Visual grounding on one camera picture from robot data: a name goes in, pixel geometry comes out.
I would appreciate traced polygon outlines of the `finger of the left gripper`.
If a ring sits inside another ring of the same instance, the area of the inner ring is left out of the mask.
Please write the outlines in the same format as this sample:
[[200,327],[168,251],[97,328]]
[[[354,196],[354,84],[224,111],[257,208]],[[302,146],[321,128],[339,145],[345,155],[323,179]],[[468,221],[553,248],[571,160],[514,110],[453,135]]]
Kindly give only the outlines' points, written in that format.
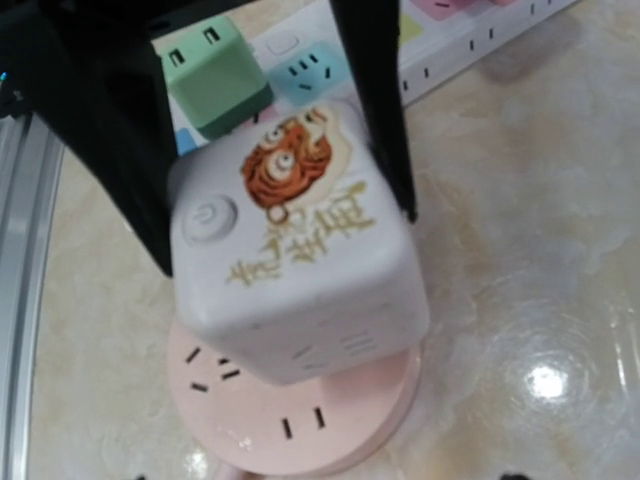
[[333,17],[362,105],[371,149],[406,218],[417,200],[399,81],[399,1],[332,1]]

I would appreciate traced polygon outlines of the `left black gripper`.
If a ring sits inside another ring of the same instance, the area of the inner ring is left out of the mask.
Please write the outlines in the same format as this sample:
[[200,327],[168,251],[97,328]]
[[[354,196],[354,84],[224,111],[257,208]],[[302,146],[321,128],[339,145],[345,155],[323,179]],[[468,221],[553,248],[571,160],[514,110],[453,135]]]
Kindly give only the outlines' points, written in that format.
[[1,114],[39,114],[106,190],[165,275],[167,90],[149,31],[156,1],[4,1]]

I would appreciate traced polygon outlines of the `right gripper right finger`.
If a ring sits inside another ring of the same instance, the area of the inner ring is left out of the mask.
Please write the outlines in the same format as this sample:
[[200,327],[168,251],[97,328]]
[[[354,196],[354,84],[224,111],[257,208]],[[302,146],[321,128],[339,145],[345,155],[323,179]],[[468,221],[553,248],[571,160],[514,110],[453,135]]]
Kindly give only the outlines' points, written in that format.
[[525,480],[525,475],[521,472],[505,472],[499,480]]

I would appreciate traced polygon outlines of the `green plug adapter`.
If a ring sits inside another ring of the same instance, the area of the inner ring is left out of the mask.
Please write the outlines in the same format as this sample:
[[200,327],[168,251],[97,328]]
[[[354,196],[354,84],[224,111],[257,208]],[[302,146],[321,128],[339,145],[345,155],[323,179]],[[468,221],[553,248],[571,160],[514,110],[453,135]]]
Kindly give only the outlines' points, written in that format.
[[215,16],[160,53],[169,94],[207,140],[234,130],[267,109],[274,94],[245,37]]

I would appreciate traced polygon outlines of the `pink round socket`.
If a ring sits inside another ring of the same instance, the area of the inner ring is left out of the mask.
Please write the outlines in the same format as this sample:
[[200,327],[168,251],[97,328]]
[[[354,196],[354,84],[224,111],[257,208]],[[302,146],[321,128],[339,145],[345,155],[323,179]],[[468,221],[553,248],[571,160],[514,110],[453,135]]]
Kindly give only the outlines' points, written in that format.
[[222,462],[264,476],[323,476],[365,460],[406,417],[421,352],[402,353],[335,375],[274,386],[171,326],[168,378],[189,432]]

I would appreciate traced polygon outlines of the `white cube socket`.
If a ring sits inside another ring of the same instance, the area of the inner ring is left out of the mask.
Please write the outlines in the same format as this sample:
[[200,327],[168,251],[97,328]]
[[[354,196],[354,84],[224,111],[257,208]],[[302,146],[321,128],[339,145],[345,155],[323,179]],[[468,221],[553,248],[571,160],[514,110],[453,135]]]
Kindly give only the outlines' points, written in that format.
[[416,247],[352,105],[318,102],[193,151],[168,193],[178,319],[259,378],[298,383],[424,338]]

